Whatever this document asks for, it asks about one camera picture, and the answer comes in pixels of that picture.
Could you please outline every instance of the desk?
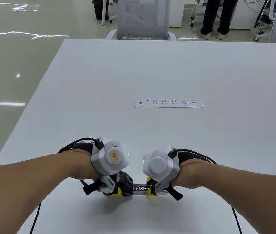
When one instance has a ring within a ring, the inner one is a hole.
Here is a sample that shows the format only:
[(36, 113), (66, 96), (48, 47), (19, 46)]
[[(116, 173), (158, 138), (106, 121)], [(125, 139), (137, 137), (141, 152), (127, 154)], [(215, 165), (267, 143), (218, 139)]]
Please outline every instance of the desk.
[[(80, 137), (106, 136), (126, 145), (125, 171), (135, 183), (146, 179), (142, 154), (167, 145), (276, 174), (272, 54), (276, 58), (276, 44), (65, 40), (2, 149), (0, 164), (54, 153)], [(198, 98), (205, 107), (134, 108), (143, 97)], [(126, 200), (86, 196), (79, 181), (67, 179), (43, 201), (35, 233), (238, 233), (230, 206), (216, 194), (178, 190), (185, 195), (180, 202), (169, 195)], [(238, 217), (244, 234), (256, 233)], [(29, 232), (33, 219), (31, 214), (19, 234)]]

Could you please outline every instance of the white machine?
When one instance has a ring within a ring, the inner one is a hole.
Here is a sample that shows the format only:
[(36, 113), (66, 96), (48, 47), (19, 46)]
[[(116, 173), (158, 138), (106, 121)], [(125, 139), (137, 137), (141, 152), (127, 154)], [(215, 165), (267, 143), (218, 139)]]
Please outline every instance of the white machine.
[(171, 9), (169, 14), (169, 26), (181, 27), (183, 11), (188, 0), (171, 0)]
[(239, 0), (232, 16), (230, 28), (253, 28), (264, 3), (265, 0)]

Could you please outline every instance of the power outlet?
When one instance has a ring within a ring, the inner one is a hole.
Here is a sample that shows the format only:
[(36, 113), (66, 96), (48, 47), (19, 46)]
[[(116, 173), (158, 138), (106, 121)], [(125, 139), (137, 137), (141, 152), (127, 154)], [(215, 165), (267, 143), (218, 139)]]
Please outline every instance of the power outlet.
[(184, 98), (142, 98), (135, 101), (134, 107), (158, 108), (203, 108), (202, 102), (196, 99)]

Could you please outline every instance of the floor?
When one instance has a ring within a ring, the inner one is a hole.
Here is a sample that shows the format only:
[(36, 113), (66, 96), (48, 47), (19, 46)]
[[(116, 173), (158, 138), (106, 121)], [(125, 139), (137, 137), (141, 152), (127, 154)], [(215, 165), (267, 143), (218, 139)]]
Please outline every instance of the floor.
[[(186, 6), (182, 27), (170, 31), (179, 40), (200, 40), (201, 25), (189, 27), (191, 7)], [(90, 0), (1, 0), (0, 151), (63, 40), (103, 39), (115, 26), (96, 21)], [(226, 40), (253, 37), (250, 31), (232, 30)]]

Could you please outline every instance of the black pants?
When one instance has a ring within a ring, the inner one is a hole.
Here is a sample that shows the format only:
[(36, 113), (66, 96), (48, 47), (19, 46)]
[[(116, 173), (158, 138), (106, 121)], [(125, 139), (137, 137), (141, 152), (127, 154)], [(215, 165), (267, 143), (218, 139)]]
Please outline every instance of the black pants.
[[(224, 0), (220, 18), (220, 27), (218, 28), (218, 31), (224, 35), (229, 32), (231, 17), (237, 1), (238, 0)], [(220, 0), (208, 0), (204, 15), (203, 28), (201, 29), (202, 34), (206, 35), (213, 30), (213, 24), (219, 8), (219, 4)]]

